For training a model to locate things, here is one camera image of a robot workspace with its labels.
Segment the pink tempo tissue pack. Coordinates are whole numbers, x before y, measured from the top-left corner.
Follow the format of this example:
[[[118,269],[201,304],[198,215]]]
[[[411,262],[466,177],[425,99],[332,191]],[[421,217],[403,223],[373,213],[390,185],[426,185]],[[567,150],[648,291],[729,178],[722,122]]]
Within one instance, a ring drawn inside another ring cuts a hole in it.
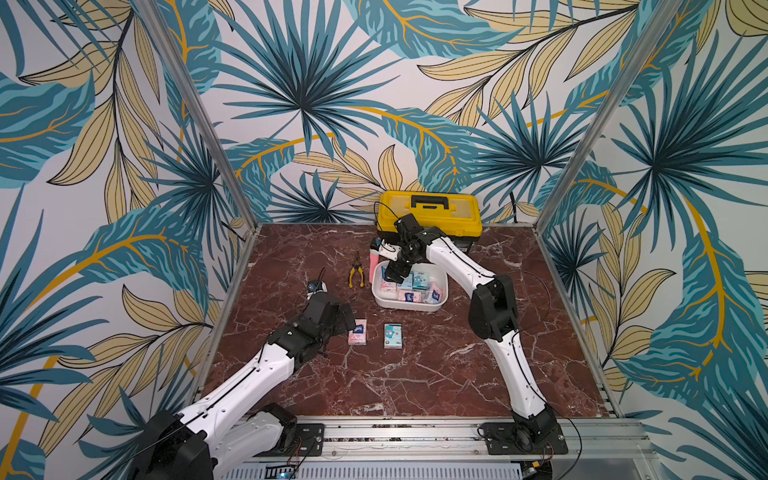
[[[367,320],[356,319],[354,328],[348,334],[350,346],[364,346],[367,344]]]

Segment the white plastic storage box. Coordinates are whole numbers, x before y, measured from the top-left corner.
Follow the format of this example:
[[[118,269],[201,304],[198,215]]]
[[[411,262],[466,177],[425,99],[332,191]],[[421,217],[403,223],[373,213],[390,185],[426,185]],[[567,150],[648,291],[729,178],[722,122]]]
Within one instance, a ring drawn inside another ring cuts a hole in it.
[[[420,311],[434,313],[442,308],[448,299],[448,276],[432,264],[416,264],[412,267],[410,275],[402,284],[387,282],[383,279],[386,266],[389,262],[381,262],[376,268],[376,274],[371,291],[375,302],[382,308]],[[445,292],[445,300],[441,304],[431,305],[424,302],[426,291],[414,290],[412,287],[412,272],[423,271],[430,276],[431,283],[437,283]]]

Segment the teal cartoon tissue pack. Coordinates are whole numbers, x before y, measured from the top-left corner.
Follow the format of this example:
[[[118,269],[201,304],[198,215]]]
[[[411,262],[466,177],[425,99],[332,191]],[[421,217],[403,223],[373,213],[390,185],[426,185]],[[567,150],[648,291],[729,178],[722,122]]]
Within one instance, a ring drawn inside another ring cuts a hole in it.
[[[403,348],[403,330],[401,324],[386,324],[384,326],[384,348]]]

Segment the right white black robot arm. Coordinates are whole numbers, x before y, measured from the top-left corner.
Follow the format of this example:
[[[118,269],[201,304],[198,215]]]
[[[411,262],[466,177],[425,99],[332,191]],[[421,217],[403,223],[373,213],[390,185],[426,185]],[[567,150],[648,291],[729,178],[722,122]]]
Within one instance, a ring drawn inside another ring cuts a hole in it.
[[[468,323],[490,348],[507,389],[510,422],[484,423],[481,436],[491,455],[545,457],[568,452],[557,413],[535,382],[520,339],[519,312],[512,279],[483,268],[437,227],[421,226],[414,215],[395,221],[398,239],[371,242],[388,261],[384,279],[402,283],[418,264],[444,271],[470,299]]]

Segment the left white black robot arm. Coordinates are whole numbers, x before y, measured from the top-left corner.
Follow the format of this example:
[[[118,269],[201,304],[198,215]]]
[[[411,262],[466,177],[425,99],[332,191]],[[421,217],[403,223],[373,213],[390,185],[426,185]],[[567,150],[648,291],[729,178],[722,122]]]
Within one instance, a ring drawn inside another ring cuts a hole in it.
[[[304,309],[270,333],[255,356],[209,394],[178,412],[160,411],[138,437],[129,479],[219,479],[247,459],[292,444],[296,420],[269,405],[243,416],[266,394],[356,326],[350,304],[319,289]]]

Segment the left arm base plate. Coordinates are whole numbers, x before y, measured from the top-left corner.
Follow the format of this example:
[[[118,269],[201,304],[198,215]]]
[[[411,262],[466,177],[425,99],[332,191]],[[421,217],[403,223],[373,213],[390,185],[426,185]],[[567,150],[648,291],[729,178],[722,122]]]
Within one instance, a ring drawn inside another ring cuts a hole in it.
[[[319,457],[323,452],[325,425],[323,423],[299,423],[289,426],[277,444],[270,450],[256,453],[262,457]]]

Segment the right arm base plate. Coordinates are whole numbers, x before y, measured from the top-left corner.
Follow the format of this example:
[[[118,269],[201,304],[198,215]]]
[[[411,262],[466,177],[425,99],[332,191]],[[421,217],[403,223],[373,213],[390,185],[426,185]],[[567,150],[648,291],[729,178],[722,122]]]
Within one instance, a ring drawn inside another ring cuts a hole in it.
[[[569,448],[559,428],[535,434],[528,426],[512,422],[486,422],[476,429],[489,455],[534,455],[549,458],[564,455]]]

